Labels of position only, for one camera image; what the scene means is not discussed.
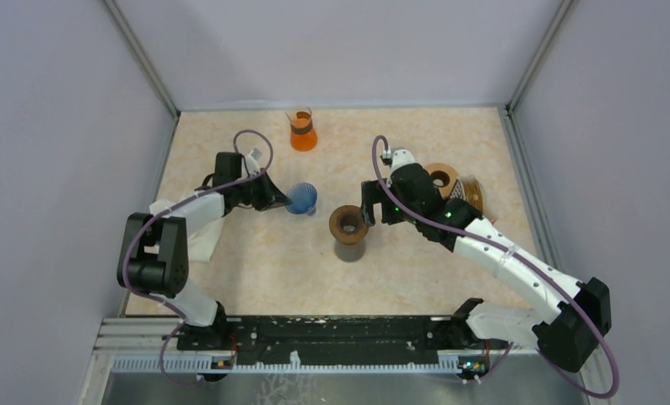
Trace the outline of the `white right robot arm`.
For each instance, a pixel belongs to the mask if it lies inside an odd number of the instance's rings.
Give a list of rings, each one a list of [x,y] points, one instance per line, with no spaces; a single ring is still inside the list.
[[[383,224],[412,224],[425,239],[490,271],[530,305],[466,301],[452,325],[460,346],[473,348],[490,338],[518,343],[577,372],[609,332],[610,290],[603,281],[582,282],[523,250],[466,200],[441,196],[422,165],[401,165],[384,181],[362,182],[360,215],[368,227],[375,224],[375,205]]]

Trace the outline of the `white cloth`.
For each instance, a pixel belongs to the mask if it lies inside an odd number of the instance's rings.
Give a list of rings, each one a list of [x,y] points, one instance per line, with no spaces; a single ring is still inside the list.
[[[157,200],[149,205],[149,212],[157,214],[169,209],[166,218],[184,218],[189,260],[209,262],[224,227],[224,196],[213,193],[182,204],[179,208],[173,208],[175,205],[175,202],[167,199]]]

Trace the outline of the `aluminium corner frame post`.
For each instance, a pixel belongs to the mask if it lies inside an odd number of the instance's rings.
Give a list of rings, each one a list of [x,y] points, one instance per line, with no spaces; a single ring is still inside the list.
[[[559,36],[559,32],[563,29],[570,13],[575,9],[578,3],[578,0],[563,0],[559,3],[552,21],[548,25],[531,61],[518,82],[509,103],[506,105],[506,109],[510,115],[513,115],[522,103],[528,90],[531,88],[534,79],[537,77],[538,72],[545,63],[548,54],[551,52],[554,43]]]

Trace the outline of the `orange glass flask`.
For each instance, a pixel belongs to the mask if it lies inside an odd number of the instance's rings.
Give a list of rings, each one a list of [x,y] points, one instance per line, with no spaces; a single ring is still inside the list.
[[[299,152],[312,150],[318,142],[318,135],[314,128],[312,109],[286,111],[289,121],[289,141],[293,149]]]

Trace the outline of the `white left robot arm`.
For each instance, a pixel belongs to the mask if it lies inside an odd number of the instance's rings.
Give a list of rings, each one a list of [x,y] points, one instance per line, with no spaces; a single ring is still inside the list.
[[[214,172],[179,202],[127,218],[117,282],[166,305],[181,318],[180,350],[226,350],[235,343],[224,306],[189,277],[188,239],[243,205],[258,212],[291,203],[259,165],[260,152],[220,152]]]

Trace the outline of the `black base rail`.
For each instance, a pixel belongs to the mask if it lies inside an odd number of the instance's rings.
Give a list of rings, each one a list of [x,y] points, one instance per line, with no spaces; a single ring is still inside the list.
[[[176,317],[102,321],[94,353],[112,369],[236,374],[483,375],[508,344],[462,343],[449,316],[230,316],[223,331]]]

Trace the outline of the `coffee filter box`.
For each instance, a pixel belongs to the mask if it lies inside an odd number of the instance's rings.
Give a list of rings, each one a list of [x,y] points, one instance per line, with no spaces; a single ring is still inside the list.
[[[454,182],[450,197],[462,199],[481,213],[484,211],[484,195],[482,187],[480,182],[473,175],[459,176]]]

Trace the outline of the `left aluminium frame post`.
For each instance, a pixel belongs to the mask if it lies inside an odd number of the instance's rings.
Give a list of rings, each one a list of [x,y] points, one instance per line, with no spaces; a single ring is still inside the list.
[[[115,25],[116,31],[122,38],[154,94],[172,118],[179,118],[181,114],[180,110],[176,107],[163,79],[157,72],[136,32],[128,22],[127,16],[122,11],[118,1],[101,0],[100,4]]]

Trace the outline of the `blue glass dripper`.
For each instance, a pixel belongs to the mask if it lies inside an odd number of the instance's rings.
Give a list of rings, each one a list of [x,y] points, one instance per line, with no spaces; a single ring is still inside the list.
[[[317,189],[308,182],[293,185],[286,193],[290,203],[286,210],[294,215],[312,216],[316,213]]]

